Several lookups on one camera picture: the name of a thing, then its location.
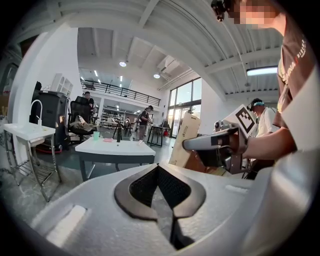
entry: faucet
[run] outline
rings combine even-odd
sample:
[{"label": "faucet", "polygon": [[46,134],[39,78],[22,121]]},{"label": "faucet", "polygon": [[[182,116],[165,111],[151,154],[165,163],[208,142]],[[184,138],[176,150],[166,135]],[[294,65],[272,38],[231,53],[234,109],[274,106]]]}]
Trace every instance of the faucet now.
[{"label": "faucet", "polygon": [[32,105],[33,105],[35,102],[40,102],[40,105],[41,105],[40,117],[39,117],[39,116],[36,116],[36,117],[37,117],[39,120],[42,120],[42,108],[43,108],[43,106],[42,106],[42,102],[41,102],[40,100],[38,100],[38,99],[35,99],[35,100],[32,101],[32,103],[31,103],[30,116],[31,116]]}]

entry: white shirt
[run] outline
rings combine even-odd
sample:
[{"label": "white shirt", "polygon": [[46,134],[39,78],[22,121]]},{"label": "white shirt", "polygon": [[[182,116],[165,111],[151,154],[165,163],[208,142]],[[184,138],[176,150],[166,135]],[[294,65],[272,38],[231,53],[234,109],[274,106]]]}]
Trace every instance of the white shirt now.
[{"label": "white shirt", "polygon": [[275,116],[276,111],[272,110],[272,108],[266,107],[264,109],[259,120],[257,138],[265,136],[268,133],[274,133],[279,129],[277,126],[273,125]]}]

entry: fluorescent light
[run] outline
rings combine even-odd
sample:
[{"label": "fluorescent light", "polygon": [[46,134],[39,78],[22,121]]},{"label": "fluorescent light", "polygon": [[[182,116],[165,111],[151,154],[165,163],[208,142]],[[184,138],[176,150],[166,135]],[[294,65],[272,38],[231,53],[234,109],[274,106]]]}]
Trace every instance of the fluorescent light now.
[{"label": "fluorescent light", "polygon": [[259,76],[259,75],[267,75],[267,74],[276,74],[278,72],[277,66],[267,66],[261,68],[252,68],[246,71],[248,76]]}]

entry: railing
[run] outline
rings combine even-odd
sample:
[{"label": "railing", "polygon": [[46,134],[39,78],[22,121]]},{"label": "railing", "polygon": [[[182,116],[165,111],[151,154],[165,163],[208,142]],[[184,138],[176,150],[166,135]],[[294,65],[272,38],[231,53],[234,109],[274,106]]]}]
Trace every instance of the railing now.
[{"label": "railing", "polygon": [[139,102],[148,103],[149,105],[154,105],[154,106],[160,105],[159,98],[155,98],[134,90],[121,88],[112,84],[103,83],[103,82],[98,83],[98,82],[89,81],[89,80],[81,80],[81,84],[82,84],[82,89],[85,89],[85,90],[118,95],[124,98],[133,99]]}]

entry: office chair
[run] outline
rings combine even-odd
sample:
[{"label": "office chair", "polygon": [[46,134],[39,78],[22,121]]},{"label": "office chair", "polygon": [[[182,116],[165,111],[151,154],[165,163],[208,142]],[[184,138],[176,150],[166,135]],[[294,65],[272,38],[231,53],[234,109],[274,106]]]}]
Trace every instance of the office chair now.
[{"label": "office chair", "polygon": [[96,131],[97,129],[95,128],[90,131],[86,131],[83,129],[75,128],[74,126],[70,127],[70,124],[76,120],[77,116],[81,116],[84,119],[84,121],[89,123],[89,118],[91,114],[91,107],[89,105],[89,101],[84,97],[78,96],[75,101],[71,101],[70,111],[71,113],[69,113],[68,119],[68,132],[76,134],[80,138],[79,141],[74,141],[70,144],[80,144],[84,140],[84,136],[92,135],[94,131]]}]

